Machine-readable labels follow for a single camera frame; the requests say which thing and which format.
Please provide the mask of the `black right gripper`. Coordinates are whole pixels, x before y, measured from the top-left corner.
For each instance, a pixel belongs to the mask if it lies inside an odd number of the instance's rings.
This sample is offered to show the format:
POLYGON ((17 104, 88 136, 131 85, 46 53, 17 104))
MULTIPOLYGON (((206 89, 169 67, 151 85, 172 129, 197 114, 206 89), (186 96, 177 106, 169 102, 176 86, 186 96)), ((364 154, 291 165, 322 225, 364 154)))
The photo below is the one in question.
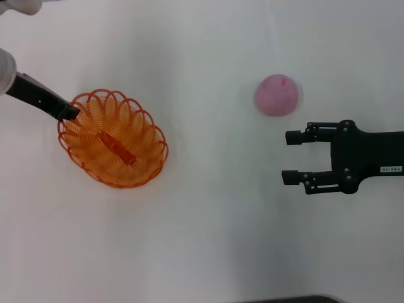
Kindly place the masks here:
POLYGON ((353 194, 370 177, 403 175, 403 132, 368 133, 353 121, 308 122, 303 131, 287 131, 287 145, 331 144, 331 171, 283 170, 285 185, 304 186, 307 195, 353 194))

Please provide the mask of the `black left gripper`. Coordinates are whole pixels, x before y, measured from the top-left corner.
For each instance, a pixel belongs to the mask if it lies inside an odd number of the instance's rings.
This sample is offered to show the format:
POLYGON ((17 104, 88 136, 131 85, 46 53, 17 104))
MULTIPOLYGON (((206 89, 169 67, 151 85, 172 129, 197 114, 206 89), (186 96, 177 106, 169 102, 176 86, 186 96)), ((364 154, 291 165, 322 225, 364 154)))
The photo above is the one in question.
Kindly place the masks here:
POLYGON ((6 92, 22 102, 30 104, 59 122, 72 121, 81 110, 25 73, 17 73, 13 84, 6 92))

